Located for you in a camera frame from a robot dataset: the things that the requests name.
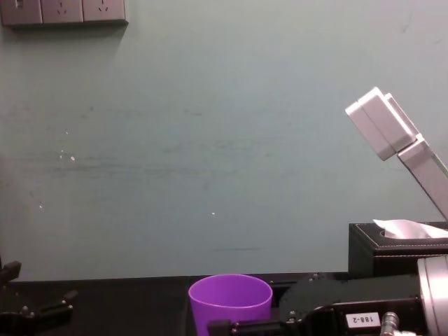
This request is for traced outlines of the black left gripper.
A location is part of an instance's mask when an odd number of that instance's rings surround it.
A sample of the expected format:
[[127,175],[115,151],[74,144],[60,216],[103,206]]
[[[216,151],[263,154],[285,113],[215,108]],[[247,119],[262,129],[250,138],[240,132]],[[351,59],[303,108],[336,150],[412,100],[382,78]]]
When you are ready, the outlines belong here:
[[[18,261],[1,264],[0,287],[4,289],[8,283],[20,275],[22,263]],[[32,308],[23,305],[19,311],[1,312],[1,335],[35,335],[38,321],[61,321],[70,319],[74,311],[74,302],[78,291],[71,290],[62,298],[48,304]]]

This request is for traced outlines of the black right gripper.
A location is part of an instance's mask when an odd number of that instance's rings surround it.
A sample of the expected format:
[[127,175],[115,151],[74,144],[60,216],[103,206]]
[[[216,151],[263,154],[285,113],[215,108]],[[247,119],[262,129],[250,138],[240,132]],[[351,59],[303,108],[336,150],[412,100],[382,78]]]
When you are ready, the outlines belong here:
[[210,321],[209,335],[378,335],[387,312],[398,316],[400,330],[428,332],[416,275],[339,280],[322,272],[282,273],[270,276],[270,287],[279,320]]

